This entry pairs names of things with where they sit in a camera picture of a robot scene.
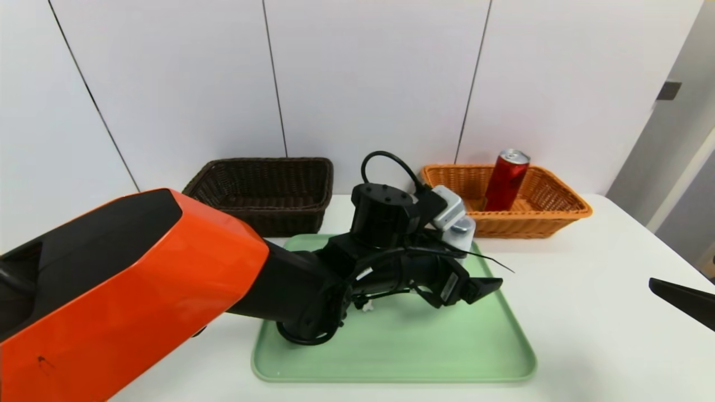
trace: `brown wicker basket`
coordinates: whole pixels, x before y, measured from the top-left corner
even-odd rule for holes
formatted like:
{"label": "brown wicker basket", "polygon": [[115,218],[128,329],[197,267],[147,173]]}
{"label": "brown wicker basket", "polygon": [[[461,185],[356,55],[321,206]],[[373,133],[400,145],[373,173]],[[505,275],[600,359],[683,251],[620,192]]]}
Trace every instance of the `brown wicker basket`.
{"label": "brown wicker basket", "polygon": [[493,170],[494,165],[428,165],[422,177],[430,186],[444,185],[462,197],[467,215],[477,221],[476,237],[549,237],[593,213],[571,188],[537,166],[529,167],[511,210],[481,212]]}
{"label": "brown wicker basket", "polygon": [[238,217],[263,237],[317,233],[332,196],[332,163],[325,158],[215,160],[183,193]]}

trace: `sticker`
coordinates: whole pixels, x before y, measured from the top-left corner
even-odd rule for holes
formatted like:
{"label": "sticker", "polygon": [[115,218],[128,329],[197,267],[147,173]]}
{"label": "sticker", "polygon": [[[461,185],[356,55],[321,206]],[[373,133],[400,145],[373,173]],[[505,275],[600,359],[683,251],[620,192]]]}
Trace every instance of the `sticker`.
{"label": "sticker", "polygon": [[361,280],[361,279],[363,279],[364,277],[368,276],[368,274],[371,273],[372,271],[373,271],[372,268],[368,268],[368,269],[362,271],[362,272],[357,276],[357,278],[355,278],[355,280]]}
{"label": "sticker", "polygon": [[447,279],[447,284],[445,285],[444,289],[442,289],[442,294],[440,294],[440,297],[442,300],[447,302],[447,299],[452,295],[452,290],[454,290],[454,285],[457,284],[457,274],[452,273],[452,275],[449,275],[449,279]]}

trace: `plastic tray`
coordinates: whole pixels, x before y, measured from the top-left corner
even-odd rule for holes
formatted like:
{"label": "plastic tray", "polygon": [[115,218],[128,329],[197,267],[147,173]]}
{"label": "plastic tray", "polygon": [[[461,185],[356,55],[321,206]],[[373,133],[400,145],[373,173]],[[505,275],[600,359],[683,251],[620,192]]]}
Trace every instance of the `plastic tray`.
{"label": "plastic tray", "polygon": [[[298,235],[285,247],[317,250],[329,237]],[[481,258],[470,256],[465,267],[472,276],[492,276]],[[501,292],[439,310],[413,294],[373,305],[367,313],[351,308],[345,326],[318,346],[289,343],[275,323],[264,322],[254,373],[286,383],[492,383],[524,381],[536,370],[536,356]]]}

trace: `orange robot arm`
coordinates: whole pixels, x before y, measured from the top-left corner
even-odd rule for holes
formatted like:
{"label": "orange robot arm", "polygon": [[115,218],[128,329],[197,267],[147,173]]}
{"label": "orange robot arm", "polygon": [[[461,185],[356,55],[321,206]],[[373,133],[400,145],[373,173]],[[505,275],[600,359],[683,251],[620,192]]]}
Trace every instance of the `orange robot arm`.
{"label": "orange robot arm", "polygon": [[171,190],[5,254],[36,296],[2,293],[0,399],[108,399],[241,299],[268,254],[245,223]]}
{"label": "orange robot arm", "polygon": [[414,292],[440,308],[499,289],[424,230],[446,201],[428,188],[416,197],[356,186],[350,232],[315,252],[288,252],[166,189],[51,230],[0,257],[0,400],[106,400],[223,312],[319,345],[353,303]]}

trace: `soda can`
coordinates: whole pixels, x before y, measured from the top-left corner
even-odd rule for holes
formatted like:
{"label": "soda can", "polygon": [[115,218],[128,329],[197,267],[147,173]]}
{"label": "soda can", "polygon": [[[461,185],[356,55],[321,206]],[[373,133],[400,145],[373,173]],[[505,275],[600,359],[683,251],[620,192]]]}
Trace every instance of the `soda can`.
{"label": "soda can", "polygon": [[499,152],[485,193],[485,211],[509,211],[524,181],[531,158],[516,149]]}

